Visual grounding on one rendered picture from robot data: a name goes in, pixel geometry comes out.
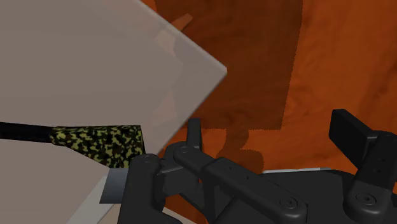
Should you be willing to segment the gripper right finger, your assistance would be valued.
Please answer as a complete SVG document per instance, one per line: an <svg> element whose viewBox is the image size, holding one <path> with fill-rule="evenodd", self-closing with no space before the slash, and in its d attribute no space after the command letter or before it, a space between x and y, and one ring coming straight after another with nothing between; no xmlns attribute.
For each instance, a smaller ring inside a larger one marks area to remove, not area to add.
<svg viewBox="0 0 397 224"><path fill-rule="evenodd" d="M328 136L358 169L344 193L346 215L359 224L387 224L397 182L397 134L373 130L347 110L334 109Z"/></svg>

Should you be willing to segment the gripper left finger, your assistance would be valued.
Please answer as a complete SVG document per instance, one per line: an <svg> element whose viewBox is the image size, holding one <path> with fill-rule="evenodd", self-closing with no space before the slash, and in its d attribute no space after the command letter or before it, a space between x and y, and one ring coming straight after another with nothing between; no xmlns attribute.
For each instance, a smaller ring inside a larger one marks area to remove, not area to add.
<svg viewBox="0 0 397 224"><path fill-rule="evenodd" d="M209 224L237 224L253 211L262 224L306 224L308 207L297 195L227 158L202 151L200 120L188 121L186 141L163 158L140 155L130 163L118 224L182 224L163 213L181 195Z"/></svg>

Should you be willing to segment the camouflage patterned robot stand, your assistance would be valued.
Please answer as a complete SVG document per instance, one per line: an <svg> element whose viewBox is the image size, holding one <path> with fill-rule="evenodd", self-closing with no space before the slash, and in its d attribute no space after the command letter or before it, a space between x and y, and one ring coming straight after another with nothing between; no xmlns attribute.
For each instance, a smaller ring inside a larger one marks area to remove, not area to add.
<svg viewBox="0 0 397 224"><path fill-rule="evenodd" d="M49 127L0 122L0 139L64 146L109 168L128 168L134 157L145 154L139 125Z"/></svg>

